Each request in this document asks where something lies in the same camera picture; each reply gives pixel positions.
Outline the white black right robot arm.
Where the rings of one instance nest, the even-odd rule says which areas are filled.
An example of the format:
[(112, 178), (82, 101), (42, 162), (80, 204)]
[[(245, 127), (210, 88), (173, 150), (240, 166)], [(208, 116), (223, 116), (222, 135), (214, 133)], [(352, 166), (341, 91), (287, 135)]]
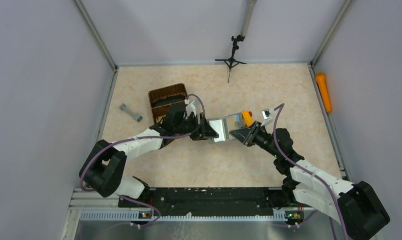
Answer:
[(285, 128), (268, 133), (259, 122), (229, 134), (247, 147), (258, 146), (275, 157), (274, 165), (285, 176), (283, 199), (315, 208), (337, 221), (354, 240), (369, 240), (391, 221), (370, 184), (350, 182), (314, 166), (293, 149)]

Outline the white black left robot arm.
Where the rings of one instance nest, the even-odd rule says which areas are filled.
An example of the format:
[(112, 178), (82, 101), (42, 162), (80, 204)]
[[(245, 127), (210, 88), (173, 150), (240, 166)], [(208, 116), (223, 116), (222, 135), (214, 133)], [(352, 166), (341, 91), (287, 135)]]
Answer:
[(165, 116), (144, 132), (113, 143), (102, 139), (96, 142), (80, 172), (80, 183), (102, 197), (111, 195), (140, 198), (149, 186), (142, 180), (124, 176), (124, 169), (131, 160), (160, 150), (176, 139), (190, 137), (193, 141), (218, 138), (219, 134), (209, 125), (204, 113), (188, 111), (182, 104), (174, 104)]

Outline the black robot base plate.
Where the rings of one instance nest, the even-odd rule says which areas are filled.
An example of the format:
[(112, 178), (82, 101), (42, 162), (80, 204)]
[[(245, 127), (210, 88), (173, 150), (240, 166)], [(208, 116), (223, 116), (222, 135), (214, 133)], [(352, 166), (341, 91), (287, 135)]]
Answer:
[(155, 207), (177, 203), (253, 203), (274, 209), (307, 206), (281, 187), (151, 187), (137, 200)]

